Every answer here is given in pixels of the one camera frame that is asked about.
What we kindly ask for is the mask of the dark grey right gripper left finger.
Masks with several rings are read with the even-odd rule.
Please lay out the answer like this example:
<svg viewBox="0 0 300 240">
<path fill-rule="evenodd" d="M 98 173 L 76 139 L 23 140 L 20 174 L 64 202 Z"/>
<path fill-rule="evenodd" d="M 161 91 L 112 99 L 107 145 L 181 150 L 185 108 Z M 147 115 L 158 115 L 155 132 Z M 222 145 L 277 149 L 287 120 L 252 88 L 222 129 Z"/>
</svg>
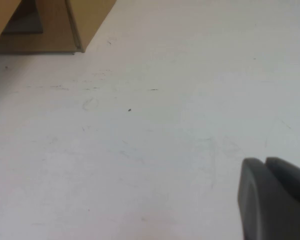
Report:
<svg viewBox="0 0 300 240">
<path fill-rule="evenodd" d="M 245 240 L 300 240 L 300 191 L 287 191 L 266 162 L 242 161 L 237 202 Z"/>
</svg>

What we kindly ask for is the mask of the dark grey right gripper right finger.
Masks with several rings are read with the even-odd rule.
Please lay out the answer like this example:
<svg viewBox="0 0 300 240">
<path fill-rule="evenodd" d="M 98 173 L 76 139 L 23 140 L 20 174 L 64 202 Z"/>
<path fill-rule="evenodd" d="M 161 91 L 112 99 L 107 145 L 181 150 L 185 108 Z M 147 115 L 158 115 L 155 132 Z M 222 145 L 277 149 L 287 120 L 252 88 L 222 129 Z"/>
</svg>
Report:
<svg viewBox="0 0 300 240">
<path fill-rule="evenodd" d="M 288 192 L 300 192 L 300 167 L 278 157 L 268 157 L 265 165 Z"/>
</svg>

